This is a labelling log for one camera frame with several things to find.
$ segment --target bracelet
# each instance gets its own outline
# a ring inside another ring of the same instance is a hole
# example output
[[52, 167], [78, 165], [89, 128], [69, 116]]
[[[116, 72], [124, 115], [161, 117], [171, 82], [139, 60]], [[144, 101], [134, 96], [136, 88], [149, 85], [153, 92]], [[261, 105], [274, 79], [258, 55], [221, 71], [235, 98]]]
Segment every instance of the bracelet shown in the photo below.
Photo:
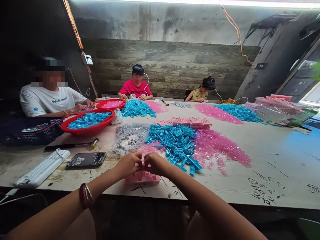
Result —
[[89, 208], [94, 202], [86, 183], [82, 183], [79, 188], [79, 199], [84, 210]]

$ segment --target smartphone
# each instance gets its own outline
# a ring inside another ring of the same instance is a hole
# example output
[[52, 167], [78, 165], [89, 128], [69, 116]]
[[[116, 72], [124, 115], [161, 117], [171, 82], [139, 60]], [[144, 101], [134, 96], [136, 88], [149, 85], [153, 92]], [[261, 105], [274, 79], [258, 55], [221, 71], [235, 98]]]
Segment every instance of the smartphone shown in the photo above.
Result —
[[78, 153], [67, 163], [66, 170], [100, 167], [106, 156], [106, 152]]

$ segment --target red bowl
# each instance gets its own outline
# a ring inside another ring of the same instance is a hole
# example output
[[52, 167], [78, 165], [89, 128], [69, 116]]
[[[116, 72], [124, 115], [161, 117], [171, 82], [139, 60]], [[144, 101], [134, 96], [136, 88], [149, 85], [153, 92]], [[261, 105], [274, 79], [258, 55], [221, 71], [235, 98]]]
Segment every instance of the red bowl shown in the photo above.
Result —
[[[116, 102], [116, 101], [122, 101], [122, 103], [119, 106], [116, 106], [116, 107], [110, 107], [110, 108], [102, 107], [107, 102]], [[123, 108], [124, 105], [126, 105], [126, 100], [123, 100], [123, 99], [120, 99], [120, 98], [115, 98], [115, 99], [103, 100], [102, 102], [97, 104], [96, 108], [98, 108], [98, 109], [111, 109], [111, 110], [114, 111], [117, 108], [119, 108], [119, 109]]]
[[[105, 120], [103, 120], [101, 123], [98, 123], [98, 124], [91, 126], [91, 127], [88, 127], [88, 128], [82, 128], [82, 129], [69, 129], [68, 128], [68, 125], [70, 123], [74, 122], [78, 118], [81, 118], [86, 113], [90, 113], [90, 112], [95, 112], [95, 113], [111, 112], [111, 115], [109, 117], [107, 117]], [[91, 136], [97, 135], [98, 133], [102, 132], [102, 130], [112, 122], [112, 120], [114, 119], [116, 114], [114, 113], [113, 110], [110, 110], [110, 109], [94, 109], [94, 110], [80, 112], [80, 113], [72, 113], [72, 114], [67, 115], [66, 117], [69, 117], [71, 115], [76, 115], [76, 116], [64, 121], [61, 124], [61, 129], [64, 132], [71, 133], [72, 135], [82, 136], [82, 137], [91, 137]]]

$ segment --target blue plastic parts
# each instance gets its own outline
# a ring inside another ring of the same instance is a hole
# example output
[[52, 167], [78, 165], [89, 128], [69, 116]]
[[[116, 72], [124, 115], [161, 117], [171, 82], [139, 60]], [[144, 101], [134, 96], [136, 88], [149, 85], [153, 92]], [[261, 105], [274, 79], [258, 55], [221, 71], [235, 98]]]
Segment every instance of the blue plastic parts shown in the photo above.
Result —
[[111, 112], [105, 113], [86, 113], [81, 118], [78, 118], [74, 122], [68, 125], [69, 129], [77, 130], [82, 128], [92, 127], [98, 123], [101, 123], [107, 117], [111, 115]]
[[127, 101], [121, 112], [123, 117], [146, 117], [148, 114], [150, 117], [157, 117], [156, 111], [153, 111], [146, 103], [136, 99]]
[[220, 105], [213, 105], [213, 106], [222, 109], [223, 111], [239, 118], [242, 121], [263, 122], [263, 120], [259, 118], [257, 114], [250, 111], [248, 108], [242, 107], [241, 105], [220, 104]]
[[182, 171], [187, 172], [185, 164], [190, 164], [190, 174], [202, 170], [202, 167], [196, 159], [192, 157], [196, 145], [191, 142], [195, 137], [196, 131], [187, 126], [176, 125], [150, 125], [150, 131], [145, 143], [159, 141], [162, 145], [155, 147], [166, 147], [166, 156], [168, 161], [178, 166]]

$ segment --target pink t-shirt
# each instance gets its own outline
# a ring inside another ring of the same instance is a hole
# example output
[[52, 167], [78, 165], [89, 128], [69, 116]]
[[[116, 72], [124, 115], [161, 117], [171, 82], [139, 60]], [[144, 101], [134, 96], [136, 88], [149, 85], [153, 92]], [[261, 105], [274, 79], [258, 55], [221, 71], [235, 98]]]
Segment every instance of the pink t-shirt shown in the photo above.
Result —
[[134, 80], [133, 79], [129, 79], [128, 81], [125, 81], [125, 83], [123, 84], [120, 93], [122, 94], [126, 94], [126, 95], [130, 95], [130, 94], [135, 94], [136, 97], [140, 97], [142, 94], [146, 95], [146, 96], [150, 96], [152, 95], [152, 92], [150, 91], [149, 86], [147, 86], [147, 83], [142, 81], [141, 85], [139, 87], [137, 87], [134, 84]]

